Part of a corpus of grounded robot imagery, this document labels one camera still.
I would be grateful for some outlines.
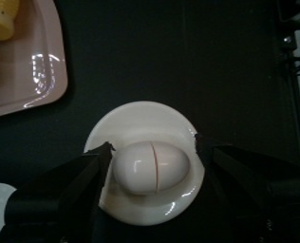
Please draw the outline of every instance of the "tray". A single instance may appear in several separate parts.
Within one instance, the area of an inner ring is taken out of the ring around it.
[[[64,35],[53,0],[22,0],[16,35],[0,42],[0,116],[54,102],[66,91]]]

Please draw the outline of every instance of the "egg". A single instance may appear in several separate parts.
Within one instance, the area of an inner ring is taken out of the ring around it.
[[[188,154],[163,141],[141,141],[113,157],[113,174],[123,188],[136,195],[153,195],[179,185],[189,172]]]

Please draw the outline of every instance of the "dark green surface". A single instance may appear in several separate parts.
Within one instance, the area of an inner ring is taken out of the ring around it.
[[[80,156],[93,126],[135,101],[171,105],[207,137],[300,165],[274,1],[56,3],[69,88],[56,103],[0,117],[0,181],[21,185]],[[212,205],[201,198],[195,214]],[[195,228],[184,240],[195,232],[205,235]]]

